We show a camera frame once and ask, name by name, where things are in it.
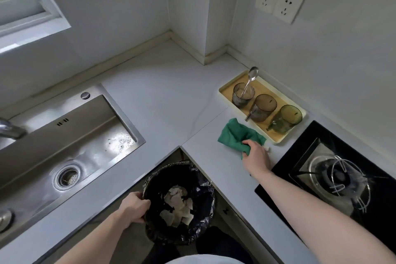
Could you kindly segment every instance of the black stove top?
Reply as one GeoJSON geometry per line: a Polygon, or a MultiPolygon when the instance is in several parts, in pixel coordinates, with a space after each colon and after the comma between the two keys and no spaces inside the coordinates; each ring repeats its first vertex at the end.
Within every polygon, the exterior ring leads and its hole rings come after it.
{"type": "MultiPolygon", "coordinates": [[[[272,171],[350,216],[396,252],[396,181],[316,121],[272,171]]],[[[291,228],[264,188],[255,192],[291,228]]]]}

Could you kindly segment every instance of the spoon handle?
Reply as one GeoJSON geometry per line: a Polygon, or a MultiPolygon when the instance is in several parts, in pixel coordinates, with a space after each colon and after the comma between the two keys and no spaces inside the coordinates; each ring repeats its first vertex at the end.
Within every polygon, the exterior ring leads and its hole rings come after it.
{"type": "Polygon", "coordinates": [[[241,94],[240,98],[242,98],[242,96],[245,94],[245,91],[246,91],[246,89],[248,88],[249,83],[250,83],[250,80],[248,80],[248,82],[247,82],[247,84],[246,84],[244,90],[242,91],[242,94],[241,94]]]}

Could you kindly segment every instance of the person's left hand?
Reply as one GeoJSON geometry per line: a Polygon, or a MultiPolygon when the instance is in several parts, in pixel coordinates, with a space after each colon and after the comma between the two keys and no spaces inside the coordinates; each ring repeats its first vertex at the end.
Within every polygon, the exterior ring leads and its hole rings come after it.
{"type": "Polygon", "coordinates": [[[150,208],[150,204],[150,200],[142,200],[141,192],[129,193],[118,208],[124,228],[129,227],[132,222],[144,223],[142,216],[150,208]]]}

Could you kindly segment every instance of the faucet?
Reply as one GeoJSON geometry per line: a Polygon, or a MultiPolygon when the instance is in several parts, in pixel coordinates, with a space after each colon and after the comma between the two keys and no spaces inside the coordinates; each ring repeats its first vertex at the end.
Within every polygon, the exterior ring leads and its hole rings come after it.
{"type": "Polygon", "coordinates": [[[17,140],[26,134],[27,132],[24,128],[13,125],[7,119],[0,118],[0,137],[17,140]]]}

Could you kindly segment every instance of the black trash bag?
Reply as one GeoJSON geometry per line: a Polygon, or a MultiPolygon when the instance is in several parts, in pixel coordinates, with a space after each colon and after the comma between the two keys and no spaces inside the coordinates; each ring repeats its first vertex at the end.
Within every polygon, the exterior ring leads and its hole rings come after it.
{"type": "Polygon", "coordinates": [[[201,236],[209,227],[215,214],[215,190],[211,183],[190,161],[168,164],[152,175],[143,184],[143,198],[151,200],[145,214],[146,235],[156,243],[188,245],[201,236]],[[189,226],[167,226],[160,217],[162,210],[172,210],[163,197],[173,186],[186,188],[192,199],[194,215],[189,226]]]}

